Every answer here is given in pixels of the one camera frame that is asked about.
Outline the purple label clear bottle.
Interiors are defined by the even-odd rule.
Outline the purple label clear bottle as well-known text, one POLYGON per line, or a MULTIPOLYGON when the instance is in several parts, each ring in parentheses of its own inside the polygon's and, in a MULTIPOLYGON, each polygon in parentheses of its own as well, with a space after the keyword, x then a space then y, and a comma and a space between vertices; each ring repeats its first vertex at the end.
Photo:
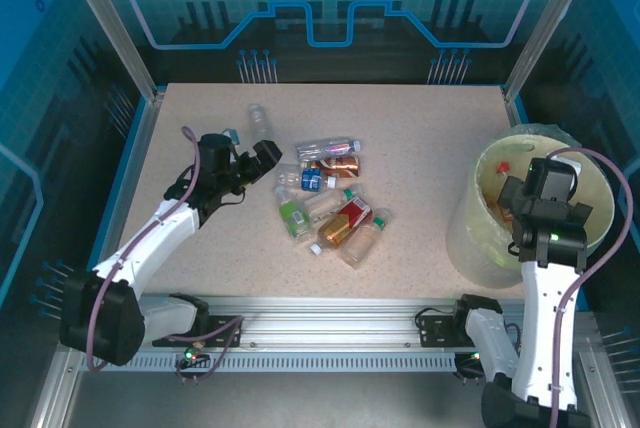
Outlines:
POLYGON ((296 155, 299 161, 317 161, 358 153, 361 148, 362 144, 359 139, 349 137, 325 138, 298 144, 296 146, 296 155))

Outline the blue label clear bottle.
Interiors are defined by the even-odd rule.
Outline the blue label clear bottle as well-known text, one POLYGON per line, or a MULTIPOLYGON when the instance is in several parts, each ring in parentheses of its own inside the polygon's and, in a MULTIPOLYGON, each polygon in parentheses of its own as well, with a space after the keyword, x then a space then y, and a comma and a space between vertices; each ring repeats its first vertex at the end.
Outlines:
POLYGON ((337 178, 329 176, 318 168, 303 168, 296 164, 280 164, 276 182, 286 188, 318 193, 325 189, 334 189, 337 178))

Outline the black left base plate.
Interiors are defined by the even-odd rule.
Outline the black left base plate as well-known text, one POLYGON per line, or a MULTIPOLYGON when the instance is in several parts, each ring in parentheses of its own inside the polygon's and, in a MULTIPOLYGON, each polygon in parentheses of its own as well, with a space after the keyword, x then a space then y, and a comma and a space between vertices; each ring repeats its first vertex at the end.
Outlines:
POLYGON ((240 315, 210 316, 202 333, 202 343, 206 348, 239 347, 243 322, 240 315))

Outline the plain clear small bottle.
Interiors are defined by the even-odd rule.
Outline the plain clear small bottle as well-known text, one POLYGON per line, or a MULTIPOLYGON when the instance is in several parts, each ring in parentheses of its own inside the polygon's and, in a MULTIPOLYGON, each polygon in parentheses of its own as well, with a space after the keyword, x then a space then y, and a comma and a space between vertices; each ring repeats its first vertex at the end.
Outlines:
POLYGON ((273 129, 267 112, 259 104, 249 106, 250 128, 255 143, 263 140, 273 140, 273 129))

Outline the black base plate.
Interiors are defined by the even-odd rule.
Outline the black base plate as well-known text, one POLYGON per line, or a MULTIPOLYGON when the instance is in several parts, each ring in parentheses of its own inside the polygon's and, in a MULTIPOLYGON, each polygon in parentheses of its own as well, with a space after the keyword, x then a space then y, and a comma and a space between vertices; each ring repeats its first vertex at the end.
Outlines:
POLYGON ((431 314, 417 318, 422 348, 449 348, 458 343, 452 315, 431 314))
POLYGON ((239 347, 243 322, 240 315, 210 316, 202 333, 202 343, 206 348, 239 347))

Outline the amber tea bottle red label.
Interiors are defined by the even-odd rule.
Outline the amber tea bottle red label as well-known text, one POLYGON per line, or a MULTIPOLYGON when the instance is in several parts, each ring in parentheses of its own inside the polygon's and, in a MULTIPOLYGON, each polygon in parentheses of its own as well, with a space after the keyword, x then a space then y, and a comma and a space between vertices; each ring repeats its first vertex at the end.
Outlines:
POLYGON ((352 198, 318 229, 311 252, 320 256, 326 250, 340 247, 372 215, 369 203, 359 196, 352 198))

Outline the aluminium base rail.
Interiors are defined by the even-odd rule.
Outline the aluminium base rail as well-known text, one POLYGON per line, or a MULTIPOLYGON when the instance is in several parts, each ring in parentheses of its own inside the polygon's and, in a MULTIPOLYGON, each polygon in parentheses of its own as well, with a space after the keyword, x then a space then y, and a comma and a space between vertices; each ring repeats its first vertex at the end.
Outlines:
POLYGON ((255 352, 402 352, 421 349, 418 311, 453 299, 202 296, 214 315, 244 317, 239 348, 255 352))

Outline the brown cola bottle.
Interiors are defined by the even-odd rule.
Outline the brown cola bottle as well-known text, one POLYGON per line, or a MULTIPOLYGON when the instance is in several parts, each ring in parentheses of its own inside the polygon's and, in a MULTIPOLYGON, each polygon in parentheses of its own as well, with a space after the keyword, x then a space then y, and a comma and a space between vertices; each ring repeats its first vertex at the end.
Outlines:
POLYGON ((357 156, 335 156, 320 160, 303 161, 304 169, 319 169, 328 176, 337 178, 358 178, 360 160, 357 156))

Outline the slim clear bottle green band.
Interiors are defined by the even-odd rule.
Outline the slim clear bottle green band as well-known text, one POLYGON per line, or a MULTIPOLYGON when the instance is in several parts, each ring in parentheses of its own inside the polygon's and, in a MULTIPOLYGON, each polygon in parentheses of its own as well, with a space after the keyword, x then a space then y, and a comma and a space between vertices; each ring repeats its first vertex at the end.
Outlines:
POLYGON ((337 213, 352 198, 363 194, 360 184, 353 184, 343 189, 331 189, 312 196, 303 201, 306 213, 313 224, 328 219, 337 213))

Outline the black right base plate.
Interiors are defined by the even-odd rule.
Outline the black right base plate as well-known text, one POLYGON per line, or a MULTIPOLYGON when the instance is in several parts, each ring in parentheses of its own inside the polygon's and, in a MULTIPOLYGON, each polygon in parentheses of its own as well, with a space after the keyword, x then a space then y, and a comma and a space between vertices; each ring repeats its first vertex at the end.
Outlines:
POLYGON ((452 315, 431 314, 417 318, 422 348, 449 348, 458 343, 452 315))

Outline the pale green bin with liner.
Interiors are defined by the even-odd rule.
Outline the pale green bin with liner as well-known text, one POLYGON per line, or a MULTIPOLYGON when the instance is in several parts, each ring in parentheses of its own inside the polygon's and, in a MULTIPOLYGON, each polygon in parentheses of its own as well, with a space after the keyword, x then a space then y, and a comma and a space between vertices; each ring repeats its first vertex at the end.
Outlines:
MULTIPOLYGON (((446 232, 449 259, 462 276, 476 285, 496 289, 510 288, 522 281, 521 264, 508 252, 512 242, 511 223, 496 221, 487 209, 482 192, 499 196, 508 176, 526 178, 531 159, 580 145, 557 125, 520 124, 479 152, 446 232), (510 164, 507 176, 495 172, 502 161, 510 164)), ((605 173, 591 157, 575 152, 565 157, 582 164, 577 193, 571 202, 593 207, 585 225, 588 253, 593 254, 613 224, 612 189, 605 173)))

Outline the right controller with green light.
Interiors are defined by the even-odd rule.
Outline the right controller with green light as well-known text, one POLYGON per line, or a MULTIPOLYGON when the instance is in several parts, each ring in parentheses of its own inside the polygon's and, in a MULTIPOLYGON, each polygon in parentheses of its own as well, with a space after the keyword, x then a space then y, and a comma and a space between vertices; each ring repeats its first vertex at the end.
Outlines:
POLYGON ((477 352, 456 353, 454 358, 454 376, 467 383, 469 380, 478 384, 484 378, 484 370, 477 352))

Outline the left controller with green light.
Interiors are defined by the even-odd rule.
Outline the left controller with green light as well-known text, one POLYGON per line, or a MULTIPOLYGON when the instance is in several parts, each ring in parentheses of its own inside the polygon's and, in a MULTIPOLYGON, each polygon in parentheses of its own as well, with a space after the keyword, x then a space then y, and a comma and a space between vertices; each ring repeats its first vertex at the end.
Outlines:
POLYGON ((182 384, 187 380, 198 383, 198 379, 205 374, 204 369, 208 367, 211 357, 202 352, 202 348, 196 345, 185 349, 175 363, 176 374, 182 384))

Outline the aluminium frame post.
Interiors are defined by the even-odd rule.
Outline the aluminium frame post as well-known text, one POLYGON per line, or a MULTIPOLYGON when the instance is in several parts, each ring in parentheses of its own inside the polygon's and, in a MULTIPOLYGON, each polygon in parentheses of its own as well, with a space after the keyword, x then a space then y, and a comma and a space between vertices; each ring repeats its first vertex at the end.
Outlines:
POLYGON ((526 83, 556 28, 566 15, 572 1, 548 1, 506 81, 504 98, 507 103, 515 102, 515 98, 526 83))
POLYGON ((142 97, 154 102, 156 84, 111 0, 85 0, 142 97))

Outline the green label clear bottle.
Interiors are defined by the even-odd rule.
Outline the green label clear bottle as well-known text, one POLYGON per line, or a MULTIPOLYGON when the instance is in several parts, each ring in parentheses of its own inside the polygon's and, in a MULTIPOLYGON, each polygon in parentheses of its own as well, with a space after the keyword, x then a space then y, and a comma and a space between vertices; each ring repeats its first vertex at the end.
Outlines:
POLYGON ((289 236, 296 242, 308 237, 312 232, 309 215, 298 197, 284 186, 274 189, 278 212, 289 236))

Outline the large orange juice bottle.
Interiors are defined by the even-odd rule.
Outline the large orange juice bottle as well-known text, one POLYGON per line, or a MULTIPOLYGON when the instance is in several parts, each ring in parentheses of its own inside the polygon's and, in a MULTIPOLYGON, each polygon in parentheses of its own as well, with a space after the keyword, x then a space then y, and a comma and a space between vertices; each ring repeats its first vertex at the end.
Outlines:
POLYGON ((496 219, 497 222, 500 222, 503 224, 512 222, 513 216, 508 210, 499 206, 497 195, 488 193, 486 191, 483 191, 482 195, 486 202, 488 211, 492 214, 492 216, 496 219))

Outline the wide clear bottle green band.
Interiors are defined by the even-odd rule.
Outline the wide clear bottle green band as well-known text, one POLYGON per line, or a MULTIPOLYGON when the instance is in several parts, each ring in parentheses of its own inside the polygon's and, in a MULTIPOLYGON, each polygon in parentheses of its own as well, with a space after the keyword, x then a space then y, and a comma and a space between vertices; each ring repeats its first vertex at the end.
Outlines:
POLYGON ((372 217, 364 222, 340 248, 339 258, 352 268, 359 268, 391 219, 392 213, 388 209, 375 210, 372 217))

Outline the controller with green light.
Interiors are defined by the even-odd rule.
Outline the controller with green light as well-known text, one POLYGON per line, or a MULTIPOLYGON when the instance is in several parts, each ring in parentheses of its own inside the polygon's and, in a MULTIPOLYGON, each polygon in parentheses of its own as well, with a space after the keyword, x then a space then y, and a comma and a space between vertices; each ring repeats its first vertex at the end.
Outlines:
POLYGON ((202 348, 196 345, 185 349, 175 363, 176 374, 182 384, 187 380, 198 383, 198 379, 205 374, 204 369, 208 367, 211 357, 202 352, 202 348))
POLYGON ((467 383, 469 380, 478 384, 484 378, 484 370, 477 352, 456 353, 454 358, 454 376, 467 383))

